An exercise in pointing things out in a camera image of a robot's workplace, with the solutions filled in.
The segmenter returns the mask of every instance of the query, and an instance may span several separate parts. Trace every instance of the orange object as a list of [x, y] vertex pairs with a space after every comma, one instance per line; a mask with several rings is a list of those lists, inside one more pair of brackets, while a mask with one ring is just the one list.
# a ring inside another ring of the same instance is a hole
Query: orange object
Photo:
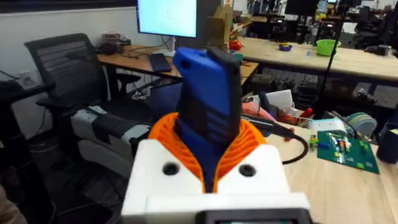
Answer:
[[283, 115], [281, 116], [278, 121], [285, 123], [285, 124], [291, 124], [291, 125], [296, 125], [297, 124], [297, 119], [295, 119], [292, 116], [289, 115]]
[[[158, 140], [171, 154], [173, 154], [193, 175], [202, 182], [202, 189], [205, 192], [203, 171], [188, 147], [174, 133], [175, 120], [178, 113], [170, 113], [156, 122], [151, 129], [148, 139]], [[233, 167], [238, 165], [260, 144], [265, 144], [266, 140], [261, 132], [249, 121], [241, 120], [239, 125], [239, 135], [229, 145], [220, 161], [218, 162], [213, 191], [217, 191], [217, 183]]]
[[[294, 128], [289, 128], [289, 130], [294, 133]], [[285, 142], [292, 140], [292, 138], [285, 138]]]

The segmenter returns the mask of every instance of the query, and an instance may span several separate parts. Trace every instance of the monitor stand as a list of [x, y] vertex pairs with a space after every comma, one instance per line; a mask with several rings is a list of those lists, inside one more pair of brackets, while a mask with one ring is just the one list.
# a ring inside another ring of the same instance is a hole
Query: monitor stand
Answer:
[[166, 57], [174, 57], [175, 54], [175, 37], [171, 37], [171, 50], [169, 49], [160, 49], [155, 51], [153, 54], [164, 54]]

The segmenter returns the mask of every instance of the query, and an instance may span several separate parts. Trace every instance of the wall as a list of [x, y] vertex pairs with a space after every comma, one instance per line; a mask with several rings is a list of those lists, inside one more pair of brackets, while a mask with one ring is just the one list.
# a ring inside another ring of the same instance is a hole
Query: wall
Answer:
[[[133, 44], [160, 45], [159, 36], [138, 34], [135, 7], [112, 9], [89, 9], [76, 11], [29, 12], [0, 14], [0, 70], [18, 74], [30, 70], [32, 79], [40, 83], [34, 62], [24, 43], [56, 35], [83, 32], [93, 44], [106, 31], [121, 32]], [[43, 108], [35, 102], [43, 95], [19, 101], [13, 105], [22, 132], [27, 138], [35, 135], [42, 120]], [[46, 115], [43, 131], [52, 126], [50, 115]]]
[[[396, 0], [379, 0], [378, 9], [384, 9], [384, 6], [391, 5], [392, 8], [395, 7]], [[362, 6], [369, 6], [375, 8], [377, 5], [377, 0], [374, 1], [362, 1]]]

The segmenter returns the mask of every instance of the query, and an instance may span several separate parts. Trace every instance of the circuit board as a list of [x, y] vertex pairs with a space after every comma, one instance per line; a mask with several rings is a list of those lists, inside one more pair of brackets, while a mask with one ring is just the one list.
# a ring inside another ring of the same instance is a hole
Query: circuit board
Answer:
[[319, 131], [318, 158], [380, 174], [370, 144], [356, 139]]

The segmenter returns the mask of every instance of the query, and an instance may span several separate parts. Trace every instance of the white power outlet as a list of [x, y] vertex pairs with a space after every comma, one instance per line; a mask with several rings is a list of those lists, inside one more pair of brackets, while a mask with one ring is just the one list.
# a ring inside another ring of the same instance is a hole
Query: white power outlet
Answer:
[[30, 70], [23, 71], [19, 75], [21, 76], [21, 84], [23, 87], [28, 88], [37, 85], [37, 83], [32, 80]]

